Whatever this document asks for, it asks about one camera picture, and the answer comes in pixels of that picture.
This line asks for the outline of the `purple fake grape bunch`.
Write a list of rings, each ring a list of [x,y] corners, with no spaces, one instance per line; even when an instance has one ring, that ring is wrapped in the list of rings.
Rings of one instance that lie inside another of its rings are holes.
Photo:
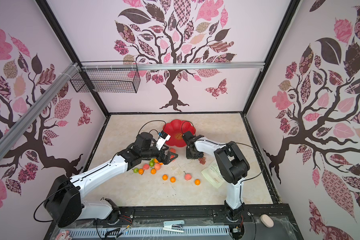
[[[204,165],[206,163],[206,158],[205,157],[199,158],[199,163]]]

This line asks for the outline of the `red flower fruit bowl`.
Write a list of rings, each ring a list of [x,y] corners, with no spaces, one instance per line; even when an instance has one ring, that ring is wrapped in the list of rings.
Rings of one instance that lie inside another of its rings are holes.
[[[178,148],[186,146],[186,142],[183,140],[184,133],[191,132],[193,135],[196,133],[196,128],[191,122],[181,120],[172,120],[170,123],[165,124],[163,130],[170,136],[170,139],[166,141],[166,145]]]

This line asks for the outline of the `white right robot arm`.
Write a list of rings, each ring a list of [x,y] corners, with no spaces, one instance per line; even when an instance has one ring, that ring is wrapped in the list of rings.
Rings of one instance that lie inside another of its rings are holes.
[[[242,185],[250,170],[250,164],[237,143],[233,141],[226,144],[214,142],[203,135],[195,136],[190,131],[184,133],[182,138],[187,146],[188,159],[197,159],[204,154],[211,155],[216,159],[220,175],[229,184],[225,200],[227,219],[231,222],[239,220],[244,211]]]

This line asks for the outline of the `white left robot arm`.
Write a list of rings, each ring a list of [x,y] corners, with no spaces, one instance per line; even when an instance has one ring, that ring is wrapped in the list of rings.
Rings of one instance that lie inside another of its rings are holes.
[[[157,140],[152,134],[143,132],[105,163],[69,178],[65,175],[57,177],[43,204],[44,208],[59,228],[77,220],[98,219],[110,225],[117,223],[121,212],[111,199],[89,203],[85,201],[85,196],[111,178],[132,170],[142,161],[156,159],[164,165],[169,164],[177,158],[177,154],[170,152],[165,145],[170,138],[163,131],[159,132]]]

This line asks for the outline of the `pink fake peach cluster right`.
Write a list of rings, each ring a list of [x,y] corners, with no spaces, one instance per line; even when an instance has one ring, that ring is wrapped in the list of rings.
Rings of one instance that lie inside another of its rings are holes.
[[[158,163],[156,163],[155,166],[154,166],[154,168],[155,168],[156,170],[160,170],[160,169],[161,169],[161,165],[158,164]]]

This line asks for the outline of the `green white food pouch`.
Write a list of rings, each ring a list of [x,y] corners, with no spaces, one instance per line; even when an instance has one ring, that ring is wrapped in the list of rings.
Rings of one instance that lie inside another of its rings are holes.
[[[225,182],[216,162],[209,164],[202,170],[202,175],[216,189],[220,188]]]

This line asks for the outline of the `black base platform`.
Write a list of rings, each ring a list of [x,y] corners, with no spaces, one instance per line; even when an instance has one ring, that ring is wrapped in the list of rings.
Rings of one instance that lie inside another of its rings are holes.
[[[164,221],[184,220],[188,226],[228,226],[231,240],[301,240],[303,235],[287,204],[244,205],[241,218],[236,222],[227,219],[224,205],[121,207],[121,216],[115,224],[102,220],[79,220],[59,228],[55,223],[49,227],[45,240],[54,240],[60,230],[89,228],[135,228],[163,227]],[[267,228],[260,220],[268,215],[274,221]]]

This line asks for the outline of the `aluminium rail bar back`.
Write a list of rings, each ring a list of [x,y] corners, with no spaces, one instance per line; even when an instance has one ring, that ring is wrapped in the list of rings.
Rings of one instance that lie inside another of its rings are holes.
[[[229,62],[229,63],[186,63],[186,64],[113,64],[101,65],[101,62],[82,63],[83,71],[89,70],[136,70],[136,71],[161,71],[161,70],[200,70],[200,69],[263,69],[264,62]]]

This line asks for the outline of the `aluminium rail bar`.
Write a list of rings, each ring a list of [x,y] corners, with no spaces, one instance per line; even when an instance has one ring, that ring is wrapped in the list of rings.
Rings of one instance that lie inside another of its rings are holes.
[[[101,65],[101,62],[82,63],[83,71],[89,70],[136,70],[136,71],[161,71],[161,70],[200,70],[200,69],[263,69],[264,62],[229,62],[229,63],[186,63],[186,64],[113,64]]]
[[[71,63],[42,94],[25,114],[11,127],[7,134],[0,139],[0,161],[5,157],[11,147],[26,132],[33,121],[41,114],[43,109],[52,101],[53,97],[63,86],[80,70],[77,63]]]

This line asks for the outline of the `aluminium rail bar left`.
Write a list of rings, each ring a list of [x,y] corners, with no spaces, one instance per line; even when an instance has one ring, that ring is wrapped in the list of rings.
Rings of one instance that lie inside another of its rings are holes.
[[[63,86],[80,70],[77,63],[71,63],[42,94],[25,114],[11,127],[7,134],[0,139],[0,161],[5,157],[11,147],[26,132],[33,121],[41,114],[43,109],[52,101],[53,97]]]

